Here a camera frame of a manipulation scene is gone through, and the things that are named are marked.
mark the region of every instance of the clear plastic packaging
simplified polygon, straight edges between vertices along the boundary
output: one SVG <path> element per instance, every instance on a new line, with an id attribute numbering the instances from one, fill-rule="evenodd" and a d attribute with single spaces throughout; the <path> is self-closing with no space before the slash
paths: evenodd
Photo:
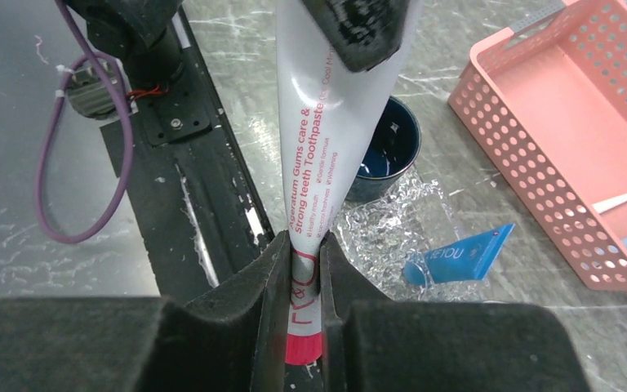
<path id="1" fill-rule="evenodd" d="M 396 301 L 481 301 L 488 278 L 479 282 L 417 287 L 402 276 L 412 257 L 465 237 L 437 180 L 423 182 L 410 170 L 381 199 L 346 203 L 333 232 L 350 263 Z"/>

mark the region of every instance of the pink basket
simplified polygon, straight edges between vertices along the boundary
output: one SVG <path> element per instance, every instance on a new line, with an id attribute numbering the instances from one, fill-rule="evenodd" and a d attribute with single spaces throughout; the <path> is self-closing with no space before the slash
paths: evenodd
<path id="1" fill-rule="evenodd" d="M 565 0 L 469 57 L 450 106 L 583 282 L 627 291 L 627 203 L 592 208 L 627 193 L 626 4 Z"/>

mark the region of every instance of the white toothbrush handle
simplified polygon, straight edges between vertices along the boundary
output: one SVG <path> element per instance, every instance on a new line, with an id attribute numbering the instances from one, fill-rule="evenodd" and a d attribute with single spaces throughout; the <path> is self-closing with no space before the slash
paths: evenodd
<path id="1" fill-rule="evenodd" d="M 607 200 L 602 200 L 599 203 L 593 204 L 593 208 L 599 214 L 602 214 L 611 210 L 614 207 L 619 207 L 621 204 L 624 203 L 627 203 L 627 194 L 622 194 L 613 198 L 608 198 Z"/>

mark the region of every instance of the screw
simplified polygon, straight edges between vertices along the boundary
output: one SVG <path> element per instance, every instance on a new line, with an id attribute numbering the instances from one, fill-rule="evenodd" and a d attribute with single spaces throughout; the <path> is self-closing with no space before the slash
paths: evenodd
<path id="1" fill-rule="evenodd" d="M 175 118 L 175 119 L 171 120 L 169 125 L 171 125 L 172 128 L 174 128 L 176 130 L 179 130 L 179 129 L 181 129 L 181 126 L 183 126 L 184 124 L 181 123 L 181 120 L 179 120 L 178 118 Z"/>

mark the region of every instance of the dark blue cup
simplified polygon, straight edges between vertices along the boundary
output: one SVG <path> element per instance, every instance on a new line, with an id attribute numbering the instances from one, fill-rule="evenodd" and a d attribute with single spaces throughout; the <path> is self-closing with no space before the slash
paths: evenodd
<path id="1" fill-rule="evenodd" d="M 381 198 L 415 162 L 420 144 L 420 125 L 415 115 L 391 96 L 345 200 L 369 203 Z"/>

